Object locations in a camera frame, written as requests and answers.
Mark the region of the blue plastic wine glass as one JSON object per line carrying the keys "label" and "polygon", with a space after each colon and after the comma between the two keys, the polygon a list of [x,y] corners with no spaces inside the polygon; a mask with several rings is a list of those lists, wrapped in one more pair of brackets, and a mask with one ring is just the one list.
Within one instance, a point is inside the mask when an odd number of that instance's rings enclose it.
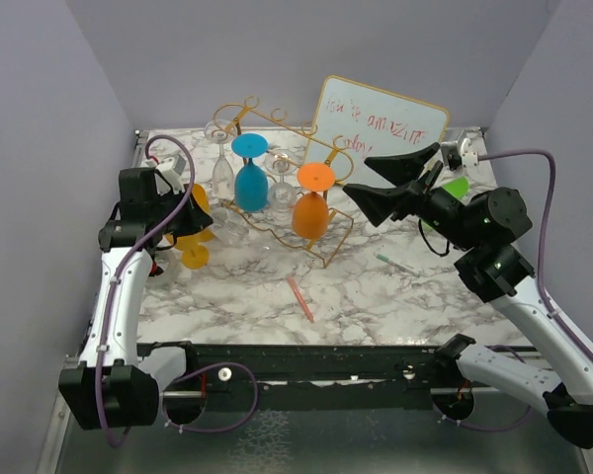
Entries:
{"label": "blue plastic wine glass", "polygon": [[235,178],[235,204],[244,212],[260,211],[268,202],[268,179],[254,160],[267,152],[268,142],[262,135],[242,133],[232,141],[231,149],[246,161]]}

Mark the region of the green plastic wine glass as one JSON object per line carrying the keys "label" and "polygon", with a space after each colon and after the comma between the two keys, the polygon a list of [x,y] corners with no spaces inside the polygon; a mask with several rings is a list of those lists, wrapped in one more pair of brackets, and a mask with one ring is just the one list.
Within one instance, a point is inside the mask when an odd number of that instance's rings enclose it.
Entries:
{"label": "green plastic wine glass", "polygon": [[419,217],[431,229],[441,230],[451,226],[465,207],[462,198],[469,191],[465,177],[456,178],[443,186],[432,189],[422,202]]}

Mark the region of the orange plastic wine glass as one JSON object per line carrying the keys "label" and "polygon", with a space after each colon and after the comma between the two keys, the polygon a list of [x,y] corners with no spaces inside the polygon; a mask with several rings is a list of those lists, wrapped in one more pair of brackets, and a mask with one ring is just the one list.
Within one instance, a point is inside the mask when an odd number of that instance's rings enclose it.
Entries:
{"label": "orange plastic wine glass", "polygon": [[305,194],[294,206],[292,229],[301,238],[317,240],[327,230],[329,210],[324,193],[335,184],[335,173],[323,163],[307,163],[296,178]]}

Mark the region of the clear tall wine glass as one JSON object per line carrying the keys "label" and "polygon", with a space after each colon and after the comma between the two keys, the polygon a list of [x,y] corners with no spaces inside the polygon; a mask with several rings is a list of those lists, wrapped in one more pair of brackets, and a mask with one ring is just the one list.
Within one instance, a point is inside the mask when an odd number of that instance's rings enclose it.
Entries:
{"label": "clear tall wine glass", "polygon": [[214,119],[204,129],[205,139],[218,146],[218,156],[212,168],[212,191],[216,198],[234,198],[234,172],[226,159],[225,145],[237,136],[236,127],[230,121]]}

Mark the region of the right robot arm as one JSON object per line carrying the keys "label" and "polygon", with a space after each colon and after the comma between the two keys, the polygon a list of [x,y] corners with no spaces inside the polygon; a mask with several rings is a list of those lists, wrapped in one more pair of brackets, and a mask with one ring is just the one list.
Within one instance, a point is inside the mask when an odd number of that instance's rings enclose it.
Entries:
{"label": "right robot arm", "polygon": [[439,143],[406,155],[369,157],[368,168],[390,186],[346,184],[344,193],[374,225],[416,216],[463,251],[455,268],[466,288],[511,321],[550,365],[542,370],[457,334],[435,352],[434,373],[447,386],[478,382],[546,416],[565,440],[593,448],[593,342],[549,297],[543,264],[532,265],[515,242],[533,226],[515,189],[496,188],[463,203],[436,182],[444,168],[478,165],[475,152],[451,150],[425,166]]}

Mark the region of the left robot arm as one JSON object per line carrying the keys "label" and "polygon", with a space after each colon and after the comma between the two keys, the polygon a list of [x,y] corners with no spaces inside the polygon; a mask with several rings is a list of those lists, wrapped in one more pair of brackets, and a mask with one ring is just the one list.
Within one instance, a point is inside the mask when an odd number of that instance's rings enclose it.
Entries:
{"label": "left robot arm", "polygon": [[162,391],[184,390],[199,367],[180,348],[140,355],[141,299],[162,238],[175,241],[212,224],[169,165],[120,171],[120,199],[98,234],[101,284],[76,367],[61,371],[58,388],[84,430],[151,425]]}

